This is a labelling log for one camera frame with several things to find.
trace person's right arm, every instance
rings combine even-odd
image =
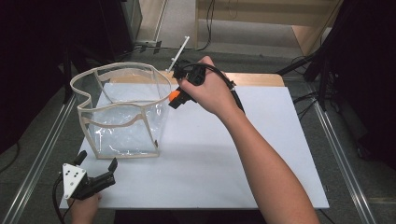
[[[213,65],[208,57],[201,62]],[[237,107],[223,80],[207,72],[201,86],[195,87],[185,79],[178,83],[203,108],[215,114],[229,131],[265,220],[268,223],[318,223],[303,186]]]

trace floor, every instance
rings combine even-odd
[[[162,41],[162,47],[178,48],[185,35],[193,36],[194,17],[187,12],[194,10],[195,1],[168,0],[166,10],[163,15],[163,23],[158,35],[158,40]],[[199,46],[203,46],[207,40],[207,30],[205,21],[200,21]],[[189,42],[187,48],[192,48],[193,43]],[[152,60],[159,68],[166,68],[170,64],[170,59],[176,54],[175,50],[164,51],[157,55],[151,52],[134,53],[132,61],[147,62]],[[244,22],[224,22],[213,21],[212,43],[203,52],[186,54],[194,60],[203,55],[210,55],[217,59],[219,67],[225,67],[228,71],[251,72],[251,73],[271,73],[285,65],[288,65],[296,57],[302,56],[297,40],[288,25],[257,24]],[[303,72],[304,68],[298,68],[297,72]],[[307,84],[297,72],[291,72],[284,76],[285,85],[290,90],[292,98],[302,96],[317,87],[317,83]],[[48,106],[32,122],[31,126],[20,141],[23,154],[17,159],[15,164],[2,173],[0,181],[0,197],[4,202],[0,209],[0,219],[3,219],[12,203],[10,195],[15,195],[16,189],[21,185],[21,181],[29,172],[34,158],[40,153],[43,142],[45,142],[52,122],[62,109],[63,92],[60,91],[51,99]],[[303,101],[296,105],[296,111],[300,112],[310,105],[310,101]],[[302,119],[302,127],[310,146],[315,164],[322,184],[325,188],[331,208],[323,212],[335,223],[394,223],[396,220],[396,172],[388,168],[381,161],[363,161],[358,157],[354,142],[345,125],[343,119],[327,105],[328,111],[324,117],[330,118],[332,128],[335,131],[336,141],[330,141],[332,134],[325,130],[323,113],[317,106],[313,106],[307,111]],[[53,208],[50,197],[46,197],[52,189],[52,182],[57,175],[58,168],[61,167],[64,158],[72,158],[79,149],[79,144],[83,138],[80,134],[75,108],[71,109],[69,121],[64,126],[64,132],[58,137],[57,144],[49,157],[46,169],[42,172],[37,182],[38,187],[34,192],[28,192],[25,197],[31,197],[26,204],[26,212],[19,214],[20,223],[53,223]],[[345,155],[350,171],[359,184],[364,199],[367,200],[369,211],[375,221],[370,218],[364,220],[355,204],[356,199],[348,185],[347,175],[340,166],[340,157],[337,156],[335,147],[340,147]],[[0,156],[0,164],[5,164],[14,155],[16,147]],[[63,158],[56,158],[55,155],[62,153]],[[207,213],[194,213],[192,211],[175,211],[180,223],[204,223]],[[331,223],[321,212],[318,216],[322,223]],[[114,218],[114,212],[101,209],[95,223],[110,223]]]

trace forearm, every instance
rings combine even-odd
[[[238,150],[255,200],[268,223],[318,223],[304,188],[289,166],[240,110],[219,118]]]

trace gray carpet floor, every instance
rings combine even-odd
[[[135,52],[130,58],[124,58],[123,60],[152,64],[162,70],[169,66],[170,58],[174,57],[175,54],[176,51],[171,49],[162,49],[157,54],[153,54],[152,50],[148,49],[142,53]],[[186,51],[181,57],[191,61],[198,61],[205,55],[210,55],[215,65],[225,72],[274,73],[290,64],[291,61],[290,58],[204,51]],[[285,75],[284,81],[290,90],[292,98],[308,93],[307,84],[298,73],[291,72]],[[6,216],[18,187],[31,169],[35,157],[50,131],[51,125],[56,120],[56,116],[63,106],[63,97],[64,90],[59,90],[33,120],[19,142],[21,146],[20,156],[11,167],[0,174],[1,220]],[[302,111],[309,104],[309,100],[300,102],[296,105],[296,111]],[[327,105],[327,108],[333,127],[370,202],[377,223],[394,223],[396,220],[396,204],[392,201],[387,203],[386,199],[394,199],[396,197],[396,171],[390,169],[381,161],[361,160],[342,117],[330,105]],[[306,113],[301,124],[330,203],[331,208],[323,210],[323,212],[335,223],[361,223],[360,216],[314,108],[311,108]],[[67,118],[54,149],[49,155],[49,160],[35,185],[35,189],[31,192],[30,200],[21,213],[19,223],[58,222],[51,201],[52,185],[58,172],[62,169],[62,164],[74,159],[77,155],[83,137],[84,135],[78,123],[78,113],[74,107]],[[11,160],[16,148],[14,146],[0,155],[0,167],[3,167]],[[59,187],[58,201],[61,197],[62,187]],[[204,223],[207,216],[206,212],[194,213],[192,211],[175,211],[174,214],[178,217],[180,223],[186,224]],[[318,216],[321,223],[331,223],[319,211]],[[95,223],[112,223],[113,218],[113,210],[100,209]]]

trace white mounting plate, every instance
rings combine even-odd
[[[86,174],[84,169],[65,163],[64,172],[64,198],[69,199]]]

